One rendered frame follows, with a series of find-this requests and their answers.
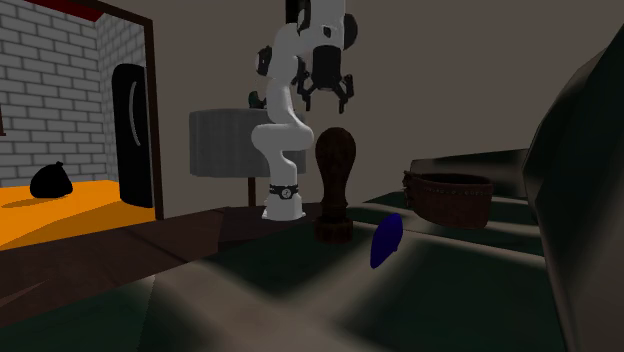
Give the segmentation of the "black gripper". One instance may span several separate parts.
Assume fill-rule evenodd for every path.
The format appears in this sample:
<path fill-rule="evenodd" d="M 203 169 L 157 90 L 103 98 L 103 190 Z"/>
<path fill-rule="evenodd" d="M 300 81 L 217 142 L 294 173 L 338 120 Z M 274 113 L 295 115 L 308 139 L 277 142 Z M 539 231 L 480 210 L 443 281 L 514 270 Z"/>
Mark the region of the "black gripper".
<path fill-rule="evenodd" d="M 312 51 L 312 71 L 297 73 L 291 80 L 297 93 L 305 103 L 305 109 L 311 110 L 311 95 L 316 90 L 333 90 L 339 98 L 338 113 L 343 114 L 345 105 L 354 96 L 353 76 L 341 75 L 342 50 L 332 45 L 317 46 Z M 306 81 L 312 84 L 306 87 Z"/>

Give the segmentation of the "brown wooden bulb-shaped figure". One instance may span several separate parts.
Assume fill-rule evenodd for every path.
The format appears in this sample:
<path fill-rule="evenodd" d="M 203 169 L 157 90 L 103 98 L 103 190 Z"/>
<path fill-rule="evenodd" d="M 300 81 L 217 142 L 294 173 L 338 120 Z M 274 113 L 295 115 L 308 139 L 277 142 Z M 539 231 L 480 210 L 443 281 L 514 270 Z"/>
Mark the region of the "brown wooden bulb-shaped figure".
<path fill-rule="evenodd" d="M 317 139 L 315 157 L 323 182 L 321 215 L 314 221 L 315 239 L 348 243 L 353 237 L 353 221 L 346 215 L 346 186 L 356 158 L 354 138 L 344 128 L 328 128 Z"/>

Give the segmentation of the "grey round side table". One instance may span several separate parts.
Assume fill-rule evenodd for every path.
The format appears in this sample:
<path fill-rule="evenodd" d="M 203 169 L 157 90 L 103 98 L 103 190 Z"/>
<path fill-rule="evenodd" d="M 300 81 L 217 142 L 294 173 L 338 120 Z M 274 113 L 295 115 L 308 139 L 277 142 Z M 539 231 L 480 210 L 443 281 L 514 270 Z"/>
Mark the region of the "grey round side table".
<path fill-rule="evenodd" d="M 252 131 L 265 124 L 273 124 L 266 109 L 191 112 L 190 173 L 212 178 L 269 178 L 269 163 L 252 142 Z"/>

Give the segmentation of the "dark blue oval object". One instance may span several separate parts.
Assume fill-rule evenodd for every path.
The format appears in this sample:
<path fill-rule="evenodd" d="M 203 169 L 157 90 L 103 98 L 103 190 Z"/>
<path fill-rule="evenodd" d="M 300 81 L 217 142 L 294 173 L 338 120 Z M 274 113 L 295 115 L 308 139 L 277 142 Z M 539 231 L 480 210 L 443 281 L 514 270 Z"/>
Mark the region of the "dark blue oval object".
<path fill-rule="evenodd" d="M 372 238 L 370 250 L 370 267 L 376 269 L 394 252 L 398 250 L 403 236 L 403 221 L 399 214 L 386 216 Z"/>

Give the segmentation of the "brown studded bowl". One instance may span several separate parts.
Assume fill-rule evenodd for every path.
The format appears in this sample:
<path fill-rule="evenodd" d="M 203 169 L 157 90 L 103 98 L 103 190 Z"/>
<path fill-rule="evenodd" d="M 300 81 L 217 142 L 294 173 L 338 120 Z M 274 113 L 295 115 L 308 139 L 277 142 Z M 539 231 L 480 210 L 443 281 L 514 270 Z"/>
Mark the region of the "brown studded bowl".
<path fill-rule="evenodd" d="M 481 229 L 489 220 L 494 186 L 488 178 L 405 171 L 402 184 L 406 205 L 429 222 Z"/>

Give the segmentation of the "black bag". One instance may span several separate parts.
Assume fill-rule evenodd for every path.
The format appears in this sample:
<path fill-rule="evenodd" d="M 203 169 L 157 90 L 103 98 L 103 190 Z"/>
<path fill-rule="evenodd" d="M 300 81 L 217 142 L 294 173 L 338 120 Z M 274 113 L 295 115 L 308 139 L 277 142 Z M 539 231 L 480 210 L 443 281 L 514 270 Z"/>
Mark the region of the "black bag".
<path fill-rule="evenodd" d="M 73 192 L 73 185 L 60 161 L 35 173 L 29 185 L 34 198 L 61 198 Z"/>

